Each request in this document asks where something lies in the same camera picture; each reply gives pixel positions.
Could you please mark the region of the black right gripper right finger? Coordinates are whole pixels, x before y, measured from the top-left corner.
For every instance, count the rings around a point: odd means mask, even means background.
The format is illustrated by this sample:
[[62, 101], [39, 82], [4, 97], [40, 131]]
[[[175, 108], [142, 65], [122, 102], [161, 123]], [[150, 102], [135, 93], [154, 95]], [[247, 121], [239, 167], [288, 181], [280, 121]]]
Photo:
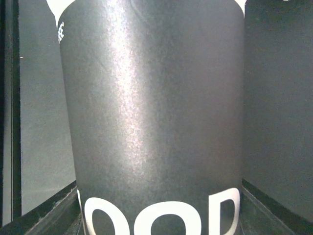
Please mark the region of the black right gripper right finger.
[[311, 235], [312, 222], [242, 180], [241, 228], [244, 235]]

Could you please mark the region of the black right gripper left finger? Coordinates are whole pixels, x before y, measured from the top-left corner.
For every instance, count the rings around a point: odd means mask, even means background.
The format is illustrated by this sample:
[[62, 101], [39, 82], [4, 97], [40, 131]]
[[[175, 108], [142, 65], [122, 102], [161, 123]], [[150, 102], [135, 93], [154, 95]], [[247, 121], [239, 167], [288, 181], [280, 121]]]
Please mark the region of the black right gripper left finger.
[[76, 182], [0, 229], [2, 235], [64, 235], [80, 216]]

